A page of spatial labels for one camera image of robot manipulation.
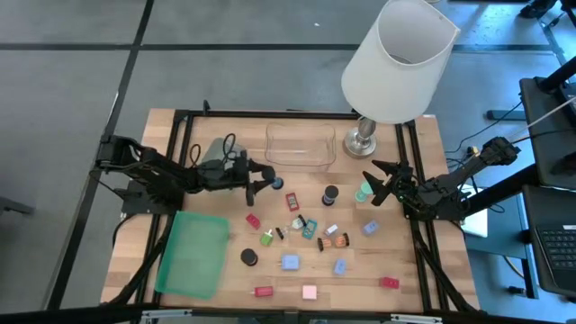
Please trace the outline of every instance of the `silver lamp base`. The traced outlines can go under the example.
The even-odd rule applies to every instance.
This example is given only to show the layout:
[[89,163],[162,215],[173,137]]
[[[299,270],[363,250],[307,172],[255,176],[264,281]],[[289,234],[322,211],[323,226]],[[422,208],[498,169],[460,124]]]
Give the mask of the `silver lamp base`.
[[367,158],[376,150],[376,122],[363,118],[344,137],[344,151],[352,158]]

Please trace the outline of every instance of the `small toy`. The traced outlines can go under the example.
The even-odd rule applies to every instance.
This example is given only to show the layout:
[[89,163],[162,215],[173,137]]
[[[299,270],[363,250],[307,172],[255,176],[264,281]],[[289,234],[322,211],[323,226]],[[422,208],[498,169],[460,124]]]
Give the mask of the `small toy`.
[[240,254],[240,259],[246,264],[246,266],[255,266],[258,263],[258,256],[252,248],[246,248]]
[[300,257],[296,255],[282,256],[282,270],[298,270],[300,267]]
[[327,238],[318,238],[318,249],[320,252],[324,251],[324,248],[330,248],[332,246],[332,241]]
[[324,195],[322,196],[322,203],[325,206],[331,206],[334,204],[334,200],[338,197],[338,188],[335,185],[329,185],[324,190]]
[[336,260],[336,264],[334,265],[334,273],[336,275],[344,275],[345,272],[346,272],[346,260],[345,259]]
[[308,220],[306,227],[302,231],[302,235],[306,239],[312,239],[314,232],[316,231],[316,227],[318,227],[318,223],[315,220]]
[[256,297],[266,297],[272,296],[274,294],[274,289],[272,286],[256,287],[254,288],[254,295]]
[[338,226],[336,224],[330,226],[329,228],[327,228],[324,231],[324,234],[326,234],[326,236],[330,236],[332,234],[334,234],[334,232],[338,229]]
[[363,232],[364,235],[366,236],[370,236],[372,235],[376,230],[378,230],[380,228],[380,225],[378,225],[378,223],[376,222],[376,220],[372,220],[371,222],[367,223],[364,228],[363,228]]
[[272,244],[272,239],[274,237],[272,236],[272,230],[269,229],[268,232],[262,234],[262,237],[260,238],[260,243],[262,243],[263,246],[269,247],[270,244]]
[[284,186],[284,180],[281,177],[277,176],[276,178],[274,178],[274,181],[270,184],[270,186],[275,190],[282,189],[282,187]]
[[288,235],[289,231],[290,231],[290,228],[288,226],[284,226],[282,228],[276,228],[276,234],[278,234],[280,239],[284,239],[284,237],[286,237],[286,235]]
[[342,236],[336,238],[336,248],[345,248],[350,246],[350,238],[348,234],[343,233]]
[[258,230],[260,228],[260,220],[253,214],[249,214],[248,216],[246,216],[246,221],[248,221],[250,225],[252,225],[254,230]]
[[292,228],[295,230],[299,230],[306,226],[306,220],[302,217],[302,215],[298,215],[298,218],[292,221]]
[[360,189],[355,194],[356,201],[359,203],[363,203],[368,200],[368,194],[374,194],[372,192],[372,188],[368,184],[367,181],[362,182],[360,185]]
[[296,200],[296,193],[288,193],[286,195],[286,202],[288,203],[288,209],[290,212],[298,211],[298,209],[300,209],[298,201]]
[[381,287],[388,287],[392,289],[398,289],[400,287],[400,281],[398,279],[384,277],[380,278],[380,286]]
[[315,285],[304,285],[302,287],[302,298],[304,300],[316,301],[318,292]]

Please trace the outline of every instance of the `lamp base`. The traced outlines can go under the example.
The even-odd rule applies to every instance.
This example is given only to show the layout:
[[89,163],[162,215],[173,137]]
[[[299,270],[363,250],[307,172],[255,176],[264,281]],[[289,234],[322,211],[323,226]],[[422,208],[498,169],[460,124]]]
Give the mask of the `lamp base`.
[[376,150],[376,137],[371,134],[365,139],[359,135],[358,128],[354,127],[348,131],[342,144],[351,158],[367,158]]

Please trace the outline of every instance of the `green plastic tray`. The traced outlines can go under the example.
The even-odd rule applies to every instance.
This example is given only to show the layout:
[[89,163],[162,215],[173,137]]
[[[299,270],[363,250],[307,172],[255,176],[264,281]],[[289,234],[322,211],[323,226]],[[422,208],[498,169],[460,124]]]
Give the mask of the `green plastic tray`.
[[179,211],[158,270],[156,290],[210,299],[218,290],[229,228],[226,219]]

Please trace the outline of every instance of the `keyboard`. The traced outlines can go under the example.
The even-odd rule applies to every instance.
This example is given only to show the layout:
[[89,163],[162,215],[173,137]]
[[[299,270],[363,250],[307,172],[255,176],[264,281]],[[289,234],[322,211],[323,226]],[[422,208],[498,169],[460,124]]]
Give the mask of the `keyboard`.
[[551,226],[538,227],[536,231],[551,270],[576,272],[576,229]]

